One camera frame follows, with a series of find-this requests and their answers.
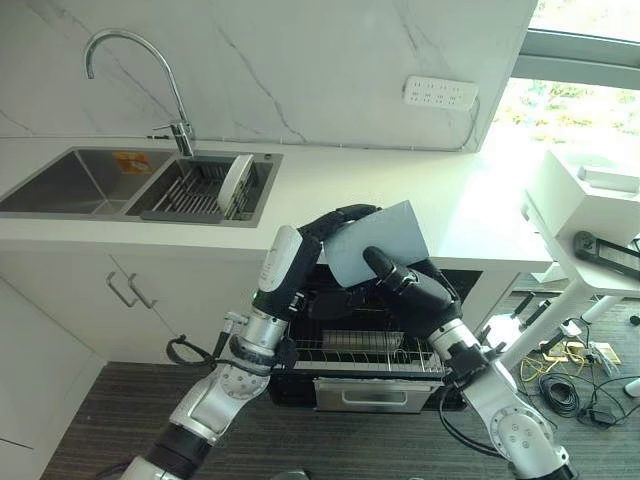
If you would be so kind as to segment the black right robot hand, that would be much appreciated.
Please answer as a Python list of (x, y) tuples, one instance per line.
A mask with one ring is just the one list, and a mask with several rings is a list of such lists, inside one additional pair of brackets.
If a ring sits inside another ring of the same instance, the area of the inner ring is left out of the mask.
[(393, 260), (369, 246), (362, 253), (374, 272), (376, 289), (399, 328), (413, 337), (428, 337), (463, 317), (460, 297), (446, 277), (426, 259), (426, 273)]

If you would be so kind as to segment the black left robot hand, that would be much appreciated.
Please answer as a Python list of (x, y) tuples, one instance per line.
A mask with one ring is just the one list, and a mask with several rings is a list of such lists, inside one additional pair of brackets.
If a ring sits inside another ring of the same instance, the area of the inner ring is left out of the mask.
[(296, 295), (315, 267), (323, 243), (341, 227), (379, 210), (375, 205), (354, 204), (332, 210), (299, 228), (281, 226), (262, 265), (252, 307), (290, 321), (296, 312)]

